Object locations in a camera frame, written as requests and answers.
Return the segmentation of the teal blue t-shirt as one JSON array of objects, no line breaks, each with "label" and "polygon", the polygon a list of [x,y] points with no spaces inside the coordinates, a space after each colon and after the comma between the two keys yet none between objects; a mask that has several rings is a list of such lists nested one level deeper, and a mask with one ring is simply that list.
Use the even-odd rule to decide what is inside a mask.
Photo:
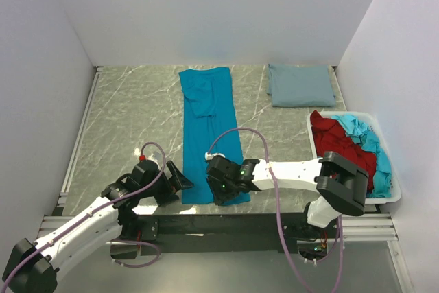
[{"label": "teal blue t-shirt", "polygon": [[182,192],[182,203],[210,204],[205,153],[222,133],[237,127],[230,69],[187,69],[179,77],[184,97],[182,170],[194,184]]}]

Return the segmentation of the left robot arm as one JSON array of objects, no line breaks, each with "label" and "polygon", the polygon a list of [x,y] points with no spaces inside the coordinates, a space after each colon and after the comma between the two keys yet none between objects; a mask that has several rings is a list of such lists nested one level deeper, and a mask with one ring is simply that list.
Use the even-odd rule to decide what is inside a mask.
[{"label": "left robot arm", "polygon": [[134,211],[139,201],[153,197],[163,206],[177,201],[178,191],[194,186],[172,161],[166,168],[170,177],[154,161],[139,161],[79,215],[33,242],[19,241],[3,272],[1,290],[53,292],[62,275],[106,242],[140,244],[146,230]]}]

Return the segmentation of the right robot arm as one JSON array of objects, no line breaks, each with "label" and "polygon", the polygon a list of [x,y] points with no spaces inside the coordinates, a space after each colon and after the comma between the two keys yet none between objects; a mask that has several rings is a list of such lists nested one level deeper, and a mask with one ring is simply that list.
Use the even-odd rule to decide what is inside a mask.
[{"label": "right robot arm", "polygon": [[276,187],[318,192],[301,220],[302,232],[317,237],[341,215],[364,214],[368,172],[336,152],[310,161],[271,162],[246,159],[241,165],[221,153],[205,154],[206,181],[214,203],[222,206],[241,193]]}]

